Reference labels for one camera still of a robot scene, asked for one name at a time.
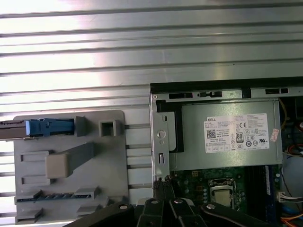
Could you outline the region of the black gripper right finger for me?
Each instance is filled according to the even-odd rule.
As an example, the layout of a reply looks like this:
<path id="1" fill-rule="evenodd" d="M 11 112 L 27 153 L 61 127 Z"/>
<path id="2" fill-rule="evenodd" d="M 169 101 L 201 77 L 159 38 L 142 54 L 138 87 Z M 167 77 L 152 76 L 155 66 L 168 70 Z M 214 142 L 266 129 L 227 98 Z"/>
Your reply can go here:
<path id="1" fill-rule="evenodd" d="M 165 196 L 176 222 L 181 227 L 268 227 L 267 222 L 238 212 L 216 202 L 196 207 L 191 200 L 175 197 L 178 184 L 169 175 L 165 177 Z"/>

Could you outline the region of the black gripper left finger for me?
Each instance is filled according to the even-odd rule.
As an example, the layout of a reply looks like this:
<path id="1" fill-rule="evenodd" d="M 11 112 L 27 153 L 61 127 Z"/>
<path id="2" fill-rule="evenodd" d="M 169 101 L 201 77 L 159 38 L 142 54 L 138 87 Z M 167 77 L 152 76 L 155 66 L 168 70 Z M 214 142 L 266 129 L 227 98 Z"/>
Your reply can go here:
<path id="1" fill-rule="evenodd" d="M 70 227 L 161 227 L 164 212 L 163 181 L 153 183 L 153 197 L 138 201 L 136 206 L 117 202 L 74 222 Z"/>

